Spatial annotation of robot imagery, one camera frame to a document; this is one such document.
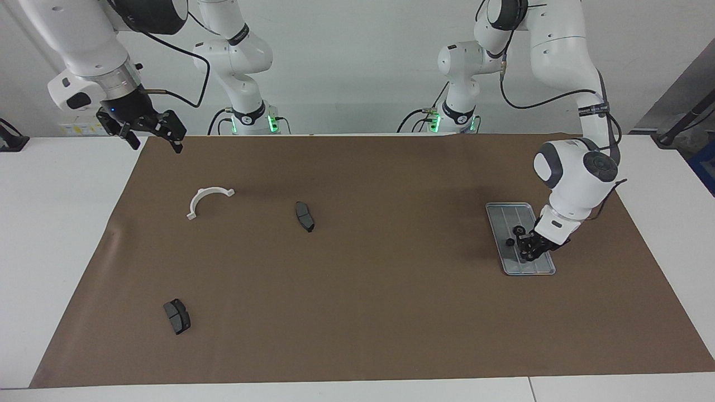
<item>small black part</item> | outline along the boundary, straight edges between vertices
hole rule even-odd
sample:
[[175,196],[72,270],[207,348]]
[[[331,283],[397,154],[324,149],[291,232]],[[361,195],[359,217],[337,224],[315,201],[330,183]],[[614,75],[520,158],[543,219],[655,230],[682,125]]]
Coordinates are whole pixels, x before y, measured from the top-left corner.
[[189,318],[189,313],[181,300],[174,299],[165,303],[164,311],[167,313],[169,322],[177,335],[191,328],[191,318]]
[[298,201],[295,203],[295,216],[298,217],[298,222],[308,233],[315,229],[315,221],[310,215],[310,210],[305,202]]

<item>green led light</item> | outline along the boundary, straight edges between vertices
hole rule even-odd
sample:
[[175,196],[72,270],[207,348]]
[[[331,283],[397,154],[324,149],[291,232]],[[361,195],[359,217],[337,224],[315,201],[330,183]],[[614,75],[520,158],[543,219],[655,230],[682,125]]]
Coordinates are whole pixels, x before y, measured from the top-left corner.
[[273,116],[268,116],[268,124],[270,125],[271,132],[278,131],[278,123],[275,121],[275,118]]
[[435,122],[430,125],[430,131],[431,132],[439,132],[441,122],[442,122],[442,116],[440,116],[438,114],[437,116],[435,116]]

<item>white wall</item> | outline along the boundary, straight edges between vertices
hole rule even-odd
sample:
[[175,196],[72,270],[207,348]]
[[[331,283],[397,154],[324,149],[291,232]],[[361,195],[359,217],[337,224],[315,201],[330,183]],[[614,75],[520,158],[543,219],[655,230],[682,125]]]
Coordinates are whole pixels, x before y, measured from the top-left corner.
[[[4,0],[0,12],[10,9],[20,14],[16,1]],[[294,132],[337,133],[392,132],[409,111],[429,106],[445,82],[437,70],[437,53],[443,45],[472,38],[478,3],[455,0],[444,7],[445,2],[435,0],[261,0],[242,1],[241,7],[251,29],[275,53],[273,68],[256,76],[264,98],[290,119]],[[626,130],[636,125],[715,36],[712,0],[592,0],[583,5],[591,56],[606,79],[613,113]],[[197,12],[193,1],[190,7]],[[41,67],[22,54],[5,57],[13,36],[8,36],[4,23],[8,17],[3,18],[0,70],[9,72],[6,75],[16,88],[31,83],[33,96],[19,100],[29,105],[20,110],[7,109],[4,100],[0,112],[30,127],[30,134],[55,134],[47,122],[56,121],[58,114],[40,89],[51,77],[46,71],[52,66],[45,62]],[[22,15],[17,18],[32,30]],[[527,36],[522,32],[515,36],[506,79],[510,97],[522,104],[556,94],[531,75]],[[202,77],[189,57],[139,34],[119,37],[133,60],[144,64],[147,87],[197,98]],[[189,21],[168,40],[190,49],[208,37]],[[56,62],[52,54],[46,59]],[[580,132],[571,100],[515,111],[503,103],[496,75],[478,81],[483,86],[478,107],[484,117],[483,132]],[[3,79],[0,91],[16,92],[11,86]],[[174,108],[190,134],[205,133],[210,117],[228,104],[214,82],[201,110],[171,98],[154,99],[157,109]],[[30,112],[32,107],[39,110]],[[39,115],[42,124],[34,121]]]

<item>black cable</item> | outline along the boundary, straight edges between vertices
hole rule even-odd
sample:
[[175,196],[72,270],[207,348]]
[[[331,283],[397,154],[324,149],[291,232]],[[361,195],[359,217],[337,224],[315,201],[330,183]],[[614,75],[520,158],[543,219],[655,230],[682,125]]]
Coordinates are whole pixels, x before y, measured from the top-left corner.
[[290,129],[290,122],[285,117],[276,117],[276,120],[284,120],[285,124],[288,126],[288,135],[293,135],[293,131]]
[[202,27],[203,29],[205,29],[206,31],[208,31],[208,32],[210,32],[210,33],[212,33],[212,34],[214,34],[214,35],[221,36],[221,34],[218,34],[218,33],[216,33],[216,32],[213,32],[211,29],[208,28],[208,26],[205,26],[201,21],[199,21],[198,18],[196,18],[196,16],[195,16],[194,14],[191,13],[191,11],[189,11],[189,16],[191,17],[191,19],[194,20],[194,22],[196,22],[197,24],[199,24],[199,26]]
[[211,124],[209,124],[209,132],[206,135],[211,135],[211,131],[214,129],[214,124],[216,124],[216,120],[219,118],[221,113],[227,113],[226,108],[223,108],[214,114],[214,118],[211,119]]
[[705,117],[703,117],[699,122],[690,124],[688,127],[685,127],[685,128],[683,129],[683,131],[689,130],[689,129],[691,129],[691,128],[697,126],[697,125],[700,125],[702,122],[704,122],[705,120],[707,120],[708,118],[710,118],[710,116],[712,116],[714,112],[715,112],[715,108],[713,108],[713,109],[710,111],[710,113],[708,113]]
[[191,107],[194,107],[194,108],[200,107],[200,106],[201,106],[201,103],[204,101],[204,95],[206,95],[206,87],[208,87],[208,85],[209,85],[209,76],[210,76],[210,74],[211,74],[211,63],[209,63],[209,61],[206,60],[206,58],[203,57],[203,56],[200,56],[200,55],[198,55],[198,54],[189,52],[188,50],[184,50],[184,49],[182,49],[182,48],[180,48],[180,47],[178,47],[178,46],[175,46],[175,45],[173,45],[173,44],[170,44],[170,43],[167,42],[167,41],[163,41],[163,40],[157,38],[156,36],[150,34],[149,32],[146,32],[146,31],[143,30],[143,29],[138,29],[137,27],[134,26],[134,24],[132,23],[131,20],[129,20],[129,19],[126,18],[124,15],[122,15],[121,12],[119,12],[119,10],[118,10],[118,8],[117,8],[117,5],[114,3],[114,0],[107,0],[107,3],[108,3],[109,6],[114,10],[114,12],[116,12],[116,13],[122,18],[122,21],[124,21],[124,23],[125,23],[132,31],[139,32],[140,34],[143,34],[144,36],[146,36],[147,38],[149,38],[149,39],[151,39],[151,40],[153,40],[153,41],[155,41],[155,42],[158,42],[158,43],[160,43],[160,44],[163,44],[164,46],[166,46],[166,47],[168,47],[168,48],[170,48],[170,49],[173,49],[173,50],[175,50],[175,51],[177,51],[177,52],[179,52],[179,53],[183,53],[183,54],[186,54],[187,56],[191,56],[191,57],[194,57],[194,58],[196,58],[196,59],[199,59],[199,60],[201,60],[202,62],[204,62],[204,63],[206,64],[206,77],[204,78],[204,85],[203,85],[203,87],[201,88],[201,95],[199,95],[199,100],[198,100],[198,102],[196,102],[196,103],[191,103],[191,102],[190,102],[189,100],[187,100],[186,98],[181,97],[181,96],[175,94],[174,92],[165,91],[165,93],[166,93],[167,95],[170,95],[170,96],[176,97],[176,98],[178,98],[178,99],[181,99],[183,102],[185,102],[186,104],[188,104],[188,105],[191,106]]
[[18,129],[16,129],[14,125],[8,123],[7,120],[0,118],[0,123],[5,124],[9,129],[16,132],[20,137],[24,137],[24,135],[22,135],[22,133]]
[[628,181],[628,179],[623,179],[620,182],[616,182],[616,185],[614,185],[613,188],[611,189],[611,191],[608,192],[608,195],[606,196],[606,198],[604,198],[603,201],[601,201],[601,207],[598,209],[596,216],[588,217],[588,218],[586,218],[586,220],[597,220],[598,217],[601,216],[601,212],[603,212],[603,208],[606,206],[606,202],[608,201],[608,198],[611,196],[611,194],[613,194],[613,192],[616,191],[616,188],[618,188],[619,185],[622,185],[623,183],[625,183],[627,181]]
[[424,126],[425,126],[425,123],[431,123],[431,122],[432,122],[432,119],[422,119],[422,120],[418,120],[418,121],[415,123],[415,125],[412,126],[412,132],[415,132],[415,130],[417,129],[417,124],[422,123],[422,127],[424,127]]
[[474,134],[479,134],[479,129],[482,127],[482,117],[477,116],[475,119],[479,119],[479,125],[477,126],[477,131]]
[[232,119],[221,119],[221,121],[219,122],[219,127],[217,129],[217,131],[219,132],[219,135],[221,135],[221,123],[223,123],[223,122],[229,122],[229,123],[233,124]]
[[547,104],[547,103],[551,103],[551,102],[554,102],[554,101],[559,100],[559,99],[561,99],[561,98],[569,97],[569,96],[575,95],[575,94],[589,93],[589,94],[598,95],[598,92],[596,92],[596,91],[594,91],[594,90],[592,90],[592,89],[577,89],[576,91],[566,92],[565,94],[558,95],[557,97],[553,97],[553,98],[551,98],[551,99],[547,99],[547,100],[545,100],[545,101],[543,101],[543,102],[539,102],[539,103],[535,103],[535,104],[529,104],[529,105],[527,105],[527,106],[519,106],[519,105],[517,105],[517,104],[512,103],[512,102],[509,100],[509,98],[507,98],[506,93],[504,92],[504,80],[503,80],[503,79],[499,81],[499,87],[500,87],[500,89],[501,89],[501,96],[502,96],[502,98],[504,98],[504,101],[506,101],[506,103],[507,103],[509,106],[513,107],[514,109],[519,109],[519,110],[533,109],[534,107],[543,106],[543,105],[545,105],[545,104]]
[[[433,109],[434,109],[435,107],[437,107],[437,102],[439,102],[439,101],[440,101],[440,98],[442,97],[442,95],[445,94],[445,91],[447,90],[447,87],[448,87],[448,86],[449,86],[449,81],[447,81],[447,83],[445,84],[445,86],[442,87],[442,91],[440,92],[439,95],[437,95],[437,99],[435,99],[435,101],[432,103],[432,108],[433,108]],[[423,130],[424,128],[425,128],[425,122],[423,122],[422,125],[420,126],[420,132],[422,132],[422,130]]]
[[477,14],[474,16],[474,22],[477,22],[479,20],[479,11],[482,11],[482,7],[484,7],[484,3],[486,3],[487,0],[482,0],[482,3],[479,4],[479,8],[477,9]]
[[618,120],[616,120],[616,118],[613,117],[613,115],[610,113],[606,113],[606,118],[608,118],[608,120],[610,120],[611,122],[613,122],[614,125],[616,125],[616,129],[618,130],[618,139],[613,144],[610,144],[607,147],[598,148],[598,151],[605,151],[607,149],[616,148],[623,139],[623,130],[621,129],[621,125],[618,123]]
[[412,116],[414,116],[415,114],[418,114],[418,113],[423,113],[423,110],[422,110],[422,109],[417,109],[417,110],[414,110],[414,111],[410,112],[410,114],[408,114],[407,117],[405,117],[405,119],[403,120],[403,122],[400,123],[400,126],[398,127],[397,132],[401,132],[403,126],[404,126],[405,123],[410,119],[410,117],[412,117]]
[[149,32],[144,32],[144,31],[138,31],[138,32],[141,33],[141,34],[143,34],[143,35],[145,35],[146,37],[148,37],[148,38],[150,38],[150,39],[152,39],[152,40],[154,40],[154,41],[160,43],[160,44],[163,44],[163,45],[166,46],[166,47],[169,47],[170,49],[173,49],[173,50],[175,50],[175,51],[177,51],[177,52],[179,52],[179,53],[186,54],[187,56],[191,56],[191,57],[194,57],[194,58],[196,58],[196,59],[199,59],[199,60],[201,60],[202,62],[204,62],[204,63],[206,64],[206,76],[204,77],[204,85],[203,85],[203,87],[201,88],[201,95],[199,95],[199,100],[198,100],[196,103],[192,103],[192,102],[190,102],[188,99],[186,99],[186,98],[184,98],[184,97],[181,97],[181,96],[175,94],[174,92],[166,91],[167,95],[170,95],[170,96],[176,97],[176,98],[178,98],[178,99],[181,99],[183,102],[185,102],[185,103],[188,104],[189,106],[198,109],[198,108],[201,106],[201,103],[204,101],[204,95],[206,95],[206,87],[208,87],[208,85],[209,85],[209,76],[210,76],[210,74],[211,74],[211,63],[209,63],[209,61],[206,60],[205,57],[200,56],[200,55],[195,54],[195,53],[192,53],[192,52],[189,52],[188,50],[184,50],[184,49],[182,49],[182,48],[180,48],[180,47],[174,46],[173,44],[170,44],[169,42],[162,41],[161,39],[159,39],[159,38],[157,38],[156,36],[150,34]]

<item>black strap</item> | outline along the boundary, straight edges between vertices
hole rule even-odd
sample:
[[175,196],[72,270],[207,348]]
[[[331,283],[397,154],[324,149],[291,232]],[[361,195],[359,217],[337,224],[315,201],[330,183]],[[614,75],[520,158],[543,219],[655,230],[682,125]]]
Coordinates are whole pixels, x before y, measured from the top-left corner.
[[255,124],[256,120],[258,120],[266,111],[266,102],[261,102],[261,107],[256,109],[253,112],[250,113],[241,113],[237,112],[236,110],[233,111],[233,115],[238,118],[238,121],[241,122],[244,126],[252,126]]
[[445,111],[445,114],[452,120],[454,120],[455,124],[457,125],[462,125],[462,124],[467,124],[469,121],[469,118],[474,115],[474,111],[477,109],[477,107],[474,107],[474,109],[470,110],[469,112],[466,113],[460,113],[455,111],[454,109],[450,108],[447,106],[447,102],[442,103],[442,110]]
[[237,44],[241,43],[243,39],[246,39],[246,36],[248,36],[249,31],[250,30],[248,29],[248,24],[245,24],[243,28],[241,28],[241,30],[238,31],[238,33],[234,37],[228,40],[228,43],[231,46],[236,46]]
[[579,107],[578,115],[579,117],[586,117],[594,114],[602,114],[602,117],[605,117],[606,113],[609,113],[610,111],[611,105],[609,105],[608,102],[604,102],[602,104],[592,104],[587,107]]

